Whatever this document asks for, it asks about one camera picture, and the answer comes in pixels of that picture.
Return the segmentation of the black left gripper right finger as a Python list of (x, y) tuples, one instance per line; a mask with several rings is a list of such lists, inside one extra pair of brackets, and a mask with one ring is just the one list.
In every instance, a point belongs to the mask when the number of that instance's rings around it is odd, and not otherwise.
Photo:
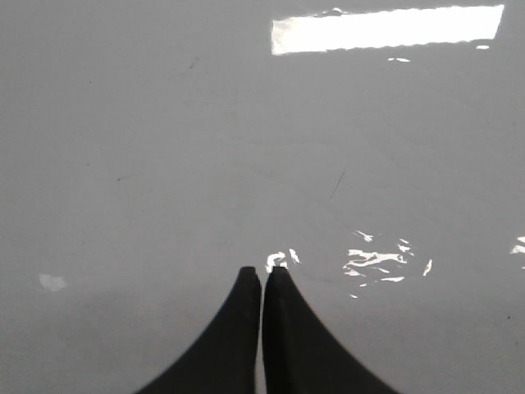
[(267, 279), (262, 357), (268, 393), (395, 392), (332, 336), (286, 268)]

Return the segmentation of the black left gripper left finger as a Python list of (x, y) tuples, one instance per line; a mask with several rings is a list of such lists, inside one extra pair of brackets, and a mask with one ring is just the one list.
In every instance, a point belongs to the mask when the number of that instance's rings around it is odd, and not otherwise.
[(262, 287), (239, 270), (217, 314), (189, 349), (141, 393), (254, 393)]

